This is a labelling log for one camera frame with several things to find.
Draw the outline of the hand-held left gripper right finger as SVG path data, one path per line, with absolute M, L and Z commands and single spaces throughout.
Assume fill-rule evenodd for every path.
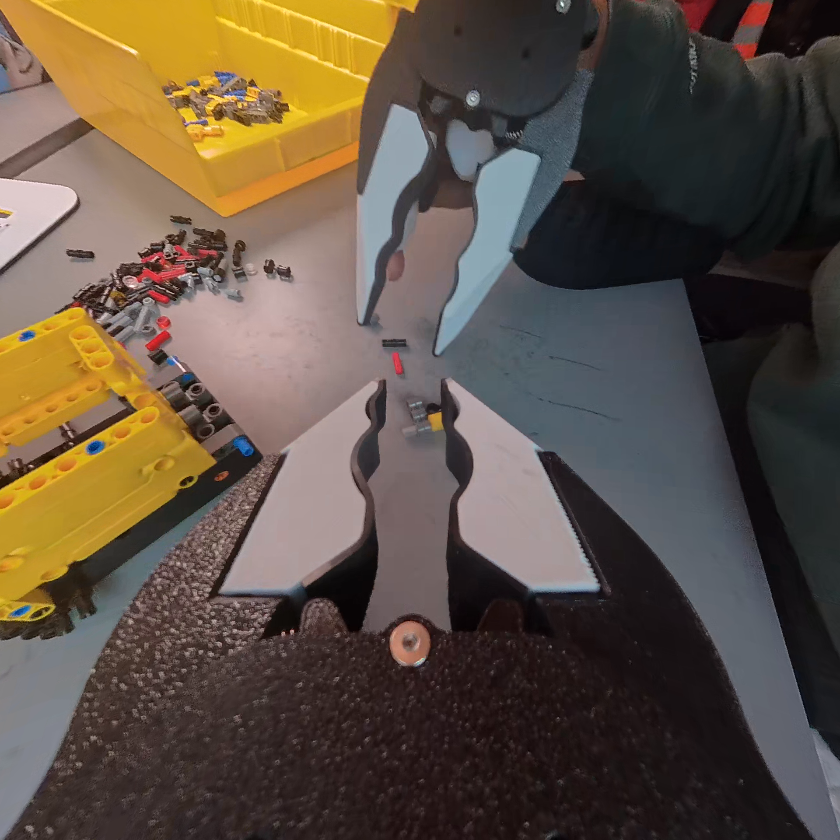
M 457 482 L 446 563 L 452 624 L 495 601 L 598 596 L 602 581 L 550 475 L 551 453 L 455 379 L 442 380 L 446 466 Z

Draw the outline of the small yellow lego subassembly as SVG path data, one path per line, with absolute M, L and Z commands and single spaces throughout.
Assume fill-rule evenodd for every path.
M 443 409 L 438 403 L 410 397 L 406 399 L 406 408 L 412 424 L 402 430 L 405 438 L 436 434 L 445 430 Z

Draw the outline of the heap of lego parts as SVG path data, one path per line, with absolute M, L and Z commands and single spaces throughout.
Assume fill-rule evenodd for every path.
M 291 111 L 280 90 L 233 71 L 216 70 L 184 84 L 168 80 L 161 92 L 195 144 L 222 138 L 229 123 L 244 128 L 282 124 Z

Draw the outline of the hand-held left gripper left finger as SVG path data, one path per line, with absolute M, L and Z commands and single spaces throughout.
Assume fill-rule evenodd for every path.
M 268 628 L 299 628 L 326 599 L 362 628 L 378 567 L 370 479 L 380 464 L 386 382 L 363 386 L 281 453 L 214 587 L 217 599 L 275 601 Z

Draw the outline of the white book stand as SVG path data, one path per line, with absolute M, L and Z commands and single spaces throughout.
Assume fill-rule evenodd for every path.
M 1 179 L 1 272 L 4 273 L 79 207 L 64 185 Z

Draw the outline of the pile of small lego pins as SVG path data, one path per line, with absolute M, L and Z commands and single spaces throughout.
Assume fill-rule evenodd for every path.
M 222 228 L 198 227 L 183 215 L 171 215 L 170 222 L 169 233 L 81 287 L 58 313 L 85 312 L 124 349 L 136 343 L 160 365 L 172 342 L 168 310 L 174 305 L 199 291 L 242 302 L 242 288 L 252 278 L 294 279 L 289 266 L 271 258 L 258 262 L 243 239 L 228 238 Z

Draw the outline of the yellow black lego model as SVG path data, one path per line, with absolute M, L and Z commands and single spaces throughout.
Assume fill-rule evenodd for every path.
M 150 361 L 82 308 L 2 337 L 2 642 L 71 633 L 100 583 L 263 459 L 187 364 Z

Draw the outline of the yellow bin with small parts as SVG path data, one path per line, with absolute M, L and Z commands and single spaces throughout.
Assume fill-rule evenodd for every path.
M 355 161 L 361 105 L 400 10 L 374 1 L 16 1 L 2 13 L 76 112 L 222 217 Z M 282 122 L 194 141 L 165 87 L 231 71 Z

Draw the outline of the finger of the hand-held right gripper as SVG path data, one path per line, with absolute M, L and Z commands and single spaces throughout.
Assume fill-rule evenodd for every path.
M 472 319 L 501 274 L 510 265 L 520 218 L 538 173 L 539 154 L 509 148 L 480 162 L 480 142 L 447 142 L 454 171 L 475 165 L 472 203 L 475 226 L 460 254 L 454 284 L 440 312 L 433 354 L 442 356 Z
M 399 104 L 387 112 L 356 209 L 357 322 L 371 323 L 387 266 L 403 244 L 408 217 L 430 182 L 436 141 L 421 113 Z

